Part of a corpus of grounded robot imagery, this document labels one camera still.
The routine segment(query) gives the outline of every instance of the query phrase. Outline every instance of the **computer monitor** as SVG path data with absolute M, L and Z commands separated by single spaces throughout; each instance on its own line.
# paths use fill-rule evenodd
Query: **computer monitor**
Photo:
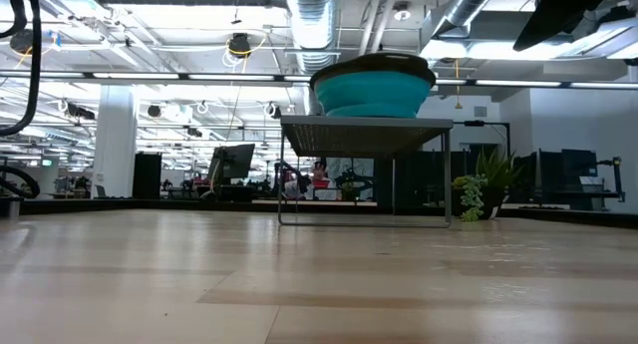
M 217 164 L 221 161 L 223 161 L 223 166 L 217 169 L 215 180 L 223 178 L 247 178 L 254 152 L 255 144 L 216 148 L 210 161 L 208 179 L 213 179 L 215 168 L 217 168 Z

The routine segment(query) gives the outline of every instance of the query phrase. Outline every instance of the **ceiling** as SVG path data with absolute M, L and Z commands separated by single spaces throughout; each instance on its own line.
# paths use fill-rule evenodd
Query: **ceiling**
M 421 54 L 423 42 L 420 29 L 429 9 L 437 8 L 448 0 L 397 0 L 408 3 L 411 16 L 405 21 L 390 17 L 383 36 L 386 51 Z M 347 61 L 358 56 L 366 18 L 369 17 L 371 0 L 338 0 L 336 13 L 336 41 L 333 43 L 337 61 Z M 43 40 L 42 68 L 48 71 L 106 71 L 106 72 L 183 72 L 183 73 L 232 73 L 252 74 L 297 74 L 299 66 L 294 36 L 290 28 L 290 16 L 281 8 L 258 6 L 183 6 L 173 5 L 110 5 L 100 6 L 87 0 L 42 0 Z M 535 0 L 491 0 L 483 9 L 487 12 L 529 13 L 535 8 Z M 0 0 L 0 28 L 8 28 L 13 21 L 8 0 Z M 248 34 L 253 49 L 246 61 L 232 66 L 224 60 L 226 42 L 234 33 Z M 28 70 L 29 57 L 14 52 L 5 39 L 0 42 L 0 69 Z M 458 59 L 456 62 L 431 62 L 434 71 L 441 77 L 483 79 L 547 79 L 568 76 L 569 79 L 615 80 L 623 75 L 622 61 L 579 60 L 561 62 L 564 75 L 546 71 L 548 63 L 543 61 L 506 61 L 491 59 Z M 0 87 L 0 121 L 15 122 L 24 113 L 27 94 L 25 81 L 2 80 Z M 72 123 L 72 119 L 61 112 L 65 103 L 82 106 L 99 116 L 100 85 L 43 82 L 41 86 L 39 112 L 34 122 L 54 124 Z M 227 131 L 215 130 L 206 133 L 211 141 L 233 141 L 245 139 L 234 126 L 276 127 L 277 121 L 267 113 L 279 107 L 283 116 L 305 114 L 307 89 L 304 87 L 238 87 L 238 86 L 179 86 L 136 85 L 137 98 L 141 103 L 141 126 L 173 123 L 166 118 L 151 118 L 147 114 L 151 105 L 162 108 L 171 106 L 191 107 L 192 124 L 228 127 Z M 441 96 L 454 93 L 456 88 L 438 88 Z M 498 100 L 505 94 L 498 88 L 464 89 L 467 95 L 486 95 Z M 79 145 L 91 152 L 95 122 L 87 122 L 84 128 L 45 128 L 49 135 L 69 135 L 79 140 Z M 43 141 L 33 135 L 14 140 Z M 276 131 L 256 131 L 250 134 L 258 143 L 272 142 L 278 146 Z M 139 148 L 153 146 L 166 155 L 176 152 L 170 142 L 151 145 L 144 140 L 186 140 L 185 130 L 143 129 L 139 133 Z M 203 168 L 210 158 L 213 145 L 202 149 L 193 148 L 188 156 L 180 159 L 199 160 Z M 262 159 L 276 158 L 273 146 L 263 151 Z M 12 148 L 14 154 L 33 151 L 28 148 Z M 75 168 L 88 167 L 90 161 L 69 164 Z

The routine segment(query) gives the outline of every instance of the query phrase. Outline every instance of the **teal bowl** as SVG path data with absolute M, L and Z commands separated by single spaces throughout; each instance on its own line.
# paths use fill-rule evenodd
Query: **teal bowl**
M 435 82 L 424 59 L 382 53 L 327 67 L 310 86 L 326 116 L 415 118 Z

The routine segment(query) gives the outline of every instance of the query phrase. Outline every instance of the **person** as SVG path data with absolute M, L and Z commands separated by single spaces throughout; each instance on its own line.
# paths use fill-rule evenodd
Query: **person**
M 304 178 L 287 181 L 284 185 L 284 195 L 288 199 L 318 199 L 318 200 L 338 200 L 339 193 L 337 183 L 328 177 L 326 173 L 325 160 L 318 161 L 312 169 L 312 178 L 306 178 L 309 183 L 301 185 L 299 190 L 298 182 Z

